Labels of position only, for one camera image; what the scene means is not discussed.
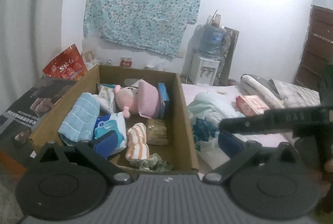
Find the brown wooden door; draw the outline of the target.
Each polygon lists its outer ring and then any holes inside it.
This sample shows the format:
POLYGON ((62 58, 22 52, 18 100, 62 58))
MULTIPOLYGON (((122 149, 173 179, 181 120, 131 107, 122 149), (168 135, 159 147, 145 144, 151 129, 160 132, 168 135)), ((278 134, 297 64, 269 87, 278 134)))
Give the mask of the brown wooden door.
POLYGON ((312 6, 307 39, 293 83, 317 90, 324 69, 332 62, 332 10, 312 6))

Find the white label wipes pack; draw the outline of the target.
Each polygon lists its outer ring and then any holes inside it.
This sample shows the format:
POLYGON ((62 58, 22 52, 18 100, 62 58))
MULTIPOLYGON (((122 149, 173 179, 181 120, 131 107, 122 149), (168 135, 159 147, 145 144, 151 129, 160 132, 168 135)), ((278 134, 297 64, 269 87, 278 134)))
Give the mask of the white label wipes pack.
POLYGON ((117 110, 115 101, 115 85, 97 83, 100 108, 106 113, 115 113, 117 110))

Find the blue white tissue pack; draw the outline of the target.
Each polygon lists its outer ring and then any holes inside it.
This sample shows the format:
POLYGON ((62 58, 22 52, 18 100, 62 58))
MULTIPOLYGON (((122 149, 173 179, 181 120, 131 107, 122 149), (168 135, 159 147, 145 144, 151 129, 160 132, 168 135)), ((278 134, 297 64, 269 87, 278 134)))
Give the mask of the blue white tissue pack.
POLYGON ((112 155, 114 155, 125 149, 127 145, 126 125, 123 112, 99 116, 94 126, 93 140, 98 139, 111 130, 114 130, 118 136, 117 149, 112 153, 112 155))

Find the orange striped white towel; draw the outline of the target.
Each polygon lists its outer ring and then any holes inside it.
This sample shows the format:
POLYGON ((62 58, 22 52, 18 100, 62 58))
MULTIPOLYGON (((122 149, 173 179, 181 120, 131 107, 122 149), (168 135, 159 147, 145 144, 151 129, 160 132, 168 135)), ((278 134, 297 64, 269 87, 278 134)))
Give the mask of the orange striped white towel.
POLYGON ((146 126, 139 122, 127 131, 127 150, 125 158, 127 161, 146 160, 150 155, 147 144, 146 126))

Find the light blue checked towel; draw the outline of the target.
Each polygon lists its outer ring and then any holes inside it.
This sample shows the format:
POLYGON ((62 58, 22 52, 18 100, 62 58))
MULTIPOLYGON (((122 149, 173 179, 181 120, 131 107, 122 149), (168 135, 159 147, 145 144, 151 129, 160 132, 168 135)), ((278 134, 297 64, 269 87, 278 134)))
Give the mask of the light blue checked towel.
POLYGON ((100 114, 97 95, 82 93, 61 123, 58 134, 67 146, 82 140, 92 140, 94 126, 100 114))

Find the blue tissue box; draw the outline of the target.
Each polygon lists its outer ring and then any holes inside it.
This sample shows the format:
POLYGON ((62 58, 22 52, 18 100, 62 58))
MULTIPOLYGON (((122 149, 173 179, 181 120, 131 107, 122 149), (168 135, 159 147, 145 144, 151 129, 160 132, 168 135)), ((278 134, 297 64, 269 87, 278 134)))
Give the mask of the blue tissue box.
POLYGON ((158 92, 160 99, 159 119, 165 120, 169 116, 170 98, 164 83, 158 83, 158 92))

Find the pink plush doll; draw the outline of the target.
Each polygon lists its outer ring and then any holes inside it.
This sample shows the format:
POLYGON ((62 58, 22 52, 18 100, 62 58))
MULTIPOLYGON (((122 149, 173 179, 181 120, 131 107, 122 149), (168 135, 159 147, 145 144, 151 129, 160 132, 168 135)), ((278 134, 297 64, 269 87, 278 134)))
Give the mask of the pink plush doll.
POLYGON ((157 119, 160 111, 160 98, 157 88, 145 80, 138 80, 138 86, 114 88, 115 101, 125 119, 140 115, 146 119, 157 119))

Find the white water dispenser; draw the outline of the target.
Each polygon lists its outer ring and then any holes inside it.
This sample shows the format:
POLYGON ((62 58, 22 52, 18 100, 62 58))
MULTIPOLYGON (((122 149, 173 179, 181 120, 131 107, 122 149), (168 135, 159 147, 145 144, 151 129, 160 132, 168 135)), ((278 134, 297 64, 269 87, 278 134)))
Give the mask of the white water dispenser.
POLYGON ((220 62, 194 54, 191 63, 189 79, 194 85, 212 86, 217 74, 220 62))

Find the dark printed flat carton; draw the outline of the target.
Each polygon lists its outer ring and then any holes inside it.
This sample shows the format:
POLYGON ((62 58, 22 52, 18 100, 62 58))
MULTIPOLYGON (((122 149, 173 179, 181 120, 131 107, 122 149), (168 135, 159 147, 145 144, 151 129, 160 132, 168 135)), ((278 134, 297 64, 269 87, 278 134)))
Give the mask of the dark printed flat carton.
POLYGON ((23 146, 42 118, 76 82, 45 76, 1 115, 1 140, 23 146))

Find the blue water dispenser bottle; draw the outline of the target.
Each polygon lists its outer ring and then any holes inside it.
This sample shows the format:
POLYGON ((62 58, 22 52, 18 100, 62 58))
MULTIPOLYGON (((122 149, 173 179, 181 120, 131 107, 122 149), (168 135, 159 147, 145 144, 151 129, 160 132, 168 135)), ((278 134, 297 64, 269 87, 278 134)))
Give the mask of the blue water dispenser bottle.
POLYGON ((229 36, 224 28, 205 24, 198 52, 206 58, 220 59, 230 47, 229 36))

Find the white plastic bag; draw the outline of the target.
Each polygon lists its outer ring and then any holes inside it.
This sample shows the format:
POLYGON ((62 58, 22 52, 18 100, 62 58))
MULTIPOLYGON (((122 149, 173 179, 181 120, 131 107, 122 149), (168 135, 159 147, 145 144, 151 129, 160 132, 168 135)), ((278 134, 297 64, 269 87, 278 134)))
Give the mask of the white plastic bag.
POLYGON ((244 115, 219 94, 198 93, 187 109, 197 155, 213 169, 228 161, 229 157, 218 146, 219 123, 244 115))

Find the red can on floor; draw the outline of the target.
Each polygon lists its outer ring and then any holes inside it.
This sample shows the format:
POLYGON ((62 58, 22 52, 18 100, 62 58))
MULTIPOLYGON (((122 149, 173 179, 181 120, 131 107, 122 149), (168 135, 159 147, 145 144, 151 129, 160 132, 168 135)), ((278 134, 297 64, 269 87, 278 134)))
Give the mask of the red can on floor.
POLYGON ((121 57, 120 66, 124 68, 132 67, 132 57, 121 57))

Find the checked pink pillow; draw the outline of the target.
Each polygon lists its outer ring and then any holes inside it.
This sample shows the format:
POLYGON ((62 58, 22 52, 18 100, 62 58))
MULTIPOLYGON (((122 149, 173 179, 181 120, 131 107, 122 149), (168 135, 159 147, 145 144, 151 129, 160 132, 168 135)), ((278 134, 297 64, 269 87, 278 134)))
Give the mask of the checked pink pillow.
POLYGON ((319 92, 315 90, 274 79, 269 82, 287 108, 315 107, 321 103, 319 92))

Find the pink wet wipes pack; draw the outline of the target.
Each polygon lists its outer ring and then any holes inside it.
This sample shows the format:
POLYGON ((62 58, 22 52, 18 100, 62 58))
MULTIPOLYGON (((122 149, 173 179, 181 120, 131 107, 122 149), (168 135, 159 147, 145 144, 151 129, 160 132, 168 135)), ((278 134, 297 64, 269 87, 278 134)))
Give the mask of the pink wet wipes pack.
POLYGON ((257 95, 238 95, 235 100, 237 109, 246 117, 262 115, 270 109, 257 95))

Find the brown paper packet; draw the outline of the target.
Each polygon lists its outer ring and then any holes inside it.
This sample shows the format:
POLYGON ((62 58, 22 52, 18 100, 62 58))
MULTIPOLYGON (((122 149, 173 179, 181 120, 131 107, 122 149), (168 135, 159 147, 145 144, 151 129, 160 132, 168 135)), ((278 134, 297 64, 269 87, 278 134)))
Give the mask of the brown paper packet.
POLYGON ((148 119, 146 123, 147 144, 166 146, 168 144, 167 128, 164 120, 148 119))

